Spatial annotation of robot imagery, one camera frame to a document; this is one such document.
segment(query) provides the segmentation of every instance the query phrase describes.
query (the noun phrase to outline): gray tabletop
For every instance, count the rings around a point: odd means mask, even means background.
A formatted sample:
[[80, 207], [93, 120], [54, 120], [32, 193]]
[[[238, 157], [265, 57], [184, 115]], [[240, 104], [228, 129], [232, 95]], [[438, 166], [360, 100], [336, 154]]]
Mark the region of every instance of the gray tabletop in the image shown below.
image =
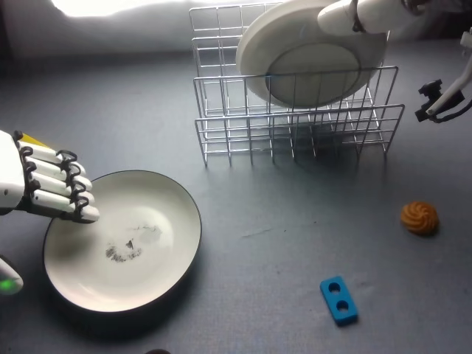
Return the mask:
[[[51, 301], [42, 269], [49, 220], [0, 219], [0, 251], [24, 291], [0, 299], [0, 353], [464, 353], [472, 339], [472, 114], [418, 123], [424, 83], [450, 84], [465, 59], [456, 41], [395, 44], [392, 103], [406, 111], [385, 162], [372, 147], [359, 166], [259, 155], [201, 159], [189, 54], [95, 58], [22, 69], [1, 80], [0, 127], [80, 155], [92, 178], [163, 173], [202, 215], [192, 281], [156, 326], [104, 339]], [[466, 90], [466, 97], [471, 90]], [[432, 239], [400, 225], [401, 207], [433, 203]], [[335, 326], [319, 291], [342, 275], [359, 322]]]

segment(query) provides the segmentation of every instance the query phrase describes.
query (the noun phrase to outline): dish rack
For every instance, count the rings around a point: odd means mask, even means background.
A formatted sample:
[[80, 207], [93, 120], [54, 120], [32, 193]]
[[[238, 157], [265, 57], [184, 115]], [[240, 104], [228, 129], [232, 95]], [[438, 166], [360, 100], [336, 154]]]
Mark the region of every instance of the dish rack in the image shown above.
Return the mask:
[[236, 153], [253, 155], [289, 152], [294, 159], [302, 151], [319, 156], [325, 150], [352, 147], [360, 157], [364, 147], [378, 146], [387, 154], [403, 115], [404, 105], [389, 104], [398, 73], [396, 66], [363, 69], [371, 78], [363, 88], [338, 102], [316, 108], [282, 107], [253, 94], [250, 80], [271, 81], [302, 75], [318, 76], [353, 72], [308, 72], [289, 75], [244, 76], [236, 69], [236, 49], [243, 33], [259, 15], [278, 3], [198, 7], [190, 10], [192, 49], [197, 67], [193, 81], [200, 117], [195, 120], [201, 154], [207, 166], [211, 155], [225, 154], [229, 163]]

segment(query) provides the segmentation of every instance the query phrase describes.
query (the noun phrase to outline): white wall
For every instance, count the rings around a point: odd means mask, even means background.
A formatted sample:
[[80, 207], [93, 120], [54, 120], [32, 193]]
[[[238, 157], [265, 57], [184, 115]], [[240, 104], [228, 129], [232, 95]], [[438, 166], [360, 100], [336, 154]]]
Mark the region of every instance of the white wall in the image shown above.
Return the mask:
[[[3, 0], [7, 31], [17, 58], [189, 50], [192, 33], [188, 11], [213, 4], [203, 1], [164, 2], [108, 17], [74, 18], [62, 14], [50, 0]], [[419, 23], [393, 38], [414, 38], [423, 25]]]

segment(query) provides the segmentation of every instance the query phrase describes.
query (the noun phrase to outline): robotic arm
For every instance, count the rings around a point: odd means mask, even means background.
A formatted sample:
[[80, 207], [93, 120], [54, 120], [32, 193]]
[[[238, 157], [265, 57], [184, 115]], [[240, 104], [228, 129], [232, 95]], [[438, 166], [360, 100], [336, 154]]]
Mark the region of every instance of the robotic arm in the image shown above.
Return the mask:
[[[0, 131], [0, 215], [23, 210], [50, 218], [93, 223], [100, 214], [93, 206], [91, 182], [70, 151], [54, 151], [21, 141]], [[23, 280], [0, 256], [0, 295], [15, 294]]]
[[[331, 35], [362, 35], [364, 33], [385, 33], [404, 27], [424, 15], [430, 6], [444, 11], [471, 10], [467, 0], [341, 0], [324, 8], [318, 15], [318, 23], [323, 31]], [[472, 28], [464, 32], [461, 44], [466, 50], [472, 48]], [[435, 123], [447, 122], [470, 108], [472, 100], [461, 110], [438, 118], [437, 115], [459, 105], [465, 98], [461, 90], [472, 81], [472, 57], [462, 75], [441, 94], [441, 80], [425, 84], [419, 92], [428, 102], [416, 111], [418, 121], [431, 120]]]

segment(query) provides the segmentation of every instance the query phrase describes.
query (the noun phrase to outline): brown swirl cookie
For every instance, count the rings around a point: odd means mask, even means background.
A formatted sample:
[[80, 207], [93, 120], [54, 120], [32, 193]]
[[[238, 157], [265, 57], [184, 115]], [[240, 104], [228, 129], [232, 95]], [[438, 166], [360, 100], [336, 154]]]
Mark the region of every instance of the brown swirl cookie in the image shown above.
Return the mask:
[[410, 232], [417, 235], [433, 234], [440, 223], [436, 209], [422, 201], [405, 205], [401, 210], [401, 221]]

